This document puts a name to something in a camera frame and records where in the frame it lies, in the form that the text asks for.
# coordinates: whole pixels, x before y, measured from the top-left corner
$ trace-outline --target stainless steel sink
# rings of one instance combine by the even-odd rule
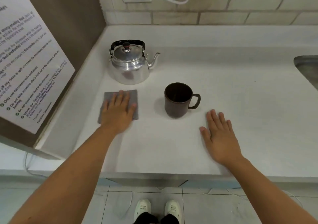
[[[318,55],[295,57],[294,64],[301,74],[318,90]]]

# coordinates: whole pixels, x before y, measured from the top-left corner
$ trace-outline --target tile floor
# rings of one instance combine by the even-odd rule
[[[36,185],[17,188],[0,184],[0,224],[6,224],[18,208],[35,190]],[[301,201],[304,208],[318,219],[318,189],[288,189]],[[135,205],[140,199],[149,199],[152,212],[163,216],[164,205],[169,199],[179,201],[185,224],[257,224],[260,223],[249,201],[231,195],[227,190],[156,187],[97,187],[83,224],[131,224]],[[240,195],[240,189],[231,190]]]

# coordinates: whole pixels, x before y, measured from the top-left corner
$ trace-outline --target hand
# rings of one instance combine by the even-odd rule
[[[114,130],[115,134],[123,133],[129,127],[137,107],[137,104],[134,103],[127,112],[128,102],[129,92],[126,92],[124,97],[123,90],[119,91],[118,96],[114,94],[109,104],[105,101],[100,128],[102,130]]]
[[[206,114],[206,119],[210,131],[205,127],[200,127],[200,131],[212,158],[225,167],[244,159],[231,121],[226,121],[222,112],[218,117],[214,109]]]

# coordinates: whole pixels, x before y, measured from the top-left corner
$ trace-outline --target black kettle handle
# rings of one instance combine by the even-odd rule
[[[130,43],[130,44],[134,44],[134,45],[140,45],[142,46],[142,49],[145,50],[146,49],[146,45],[143,41],[140,40],[120,40],[120,41],[116,41],[114,42],[111,46],[110,46],[110,50],[114,50],[115,47],[123,45],[123,43]]]

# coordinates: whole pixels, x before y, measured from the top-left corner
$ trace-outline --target mug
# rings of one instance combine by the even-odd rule
[[[190,107],[192,97],[198,97],[197,103]],[[196,109],[201,101],[200,94],[193,93],[192,89],[183,83],[169,84],[164,90],[164,108],[172,118],[180,118],[188,109]]]

